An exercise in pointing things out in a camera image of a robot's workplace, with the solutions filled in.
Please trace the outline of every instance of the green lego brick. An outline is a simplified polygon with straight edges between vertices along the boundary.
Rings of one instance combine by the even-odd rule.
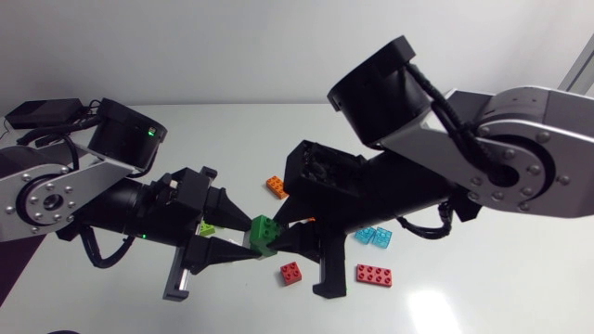
[[[206,224],[202,221],[200,224],[200,236],[206,237],[214,233],[214,225]]]
[[[264,256],[272,256],[276,250],[267,248],[267,244],[276,239],[282,233],[282,227],[272,219],[261,215],[252,220],[250,231],[250,244],[254,251],[260,251]]]

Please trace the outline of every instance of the lego brick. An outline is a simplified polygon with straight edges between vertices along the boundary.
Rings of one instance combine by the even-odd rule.
[[[280,267],[280,273],[285,279],[285,285],[291,285],[301,280],[301,271],[297,263],[289,263]]]
[[[388,245],[390,245],[390,238],[392,238],[391,231],[378,227],[378,230],[375,232],[375,236],[373,237],[371,243],[386,249],[388,248]]]
[[[271,256],[277,253],[276,250],[267,248],[267,244],[276,239],[283,232],[282,227],[272,219],[260,215],[252,220],[250,230],[250,245],[255,251],[260,251],[264,256]]]
[[[214,225],[206,224],[204,221],[202,221],[202,224],[200,224],[200,236],[206,237],[213,233],[214,233]]]
[[[388,288],[392,286],[392,270],[390,269],[358,264],[355,275],[357,282],[375,284]]]
[[[369,244],[374,235],[375,228],[373,227],[364,228],[355,232],[355,238],[363,242],[365,245]]]
[[[272,176],[266,180],[266,186],[273,192],[273,194],[277,195],[279,199],[285,199],[289,195],[283,189],[282,181],[276,176]]]

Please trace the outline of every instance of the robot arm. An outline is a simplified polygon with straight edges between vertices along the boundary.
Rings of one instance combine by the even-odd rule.
[[[594,100],[538,87],[498,95],[442,96],[409,63],[399,37],[329,93],[359,139],[383,152],[367,161],[303,141],[287,158],[290,194],[275,220],[296,224],[269,247],[320,262],[314,293],[344,296],[348,233],[396,218],[424,238],[449,234],[486,206],[505,212],[581,217],[594,213]],[[403,215],[442,203],[442,228]]]
[[[75,147],[64,135],[96,125],[88,148]],[[251,219],[229,200],[226,190],[211,186],[215,170],[203,167],[198,173],[185,168],[150,185],[135,180],[150,169],[166,133],[157,122],[103,99],[91,120],[36,129],[19,139],[21,146],[0,149],[0,251],[3,259],[14,261],[12,268],[3,269],[12,274],[3,275],[6,282],[1,285],[9,290],[31,258],[42,240],[32,237],[51,232],[68,241],[80,235],[89,259],[99,268],[117,263],[134,238],[176,247],[163,294],[173,301],[187,297],[190,273],[209,264],[259,257],[256,251],[200,236],[203,219],[244,232],[251,227]],[[25,146],[48,135],[61,135],[66,142],[39,149]],[[80,168],[78,158],[87,153],[97,161]],[[91,226],[129,237],[103,259]],[[7,294],[3,291],[0,301]]]

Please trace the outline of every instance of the red lego brick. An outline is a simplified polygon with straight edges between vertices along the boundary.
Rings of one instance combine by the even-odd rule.
[[[280,267],[280,273],[285,278],[285,285],[291,285],[301,280],[301,271],[297,263],[289,263]]]
[[[270,189],[270,191],[277,195],[279,199],[285,199],[289,195],[283,190],[284,185],[282,181],[276,176],[272,176],[266,180],[266,186],[268,189]]]
[[[356,281],[389,288],[392,286],[392,270],[358,264],[356,267]]]

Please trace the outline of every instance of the white wall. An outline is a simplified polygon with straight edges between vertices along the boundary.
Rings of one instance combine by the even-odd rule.
[[[442,90],[557,87],[593,31],[584,0],[3,1],[0,113],[33,98],[325,102],[398,35]]]

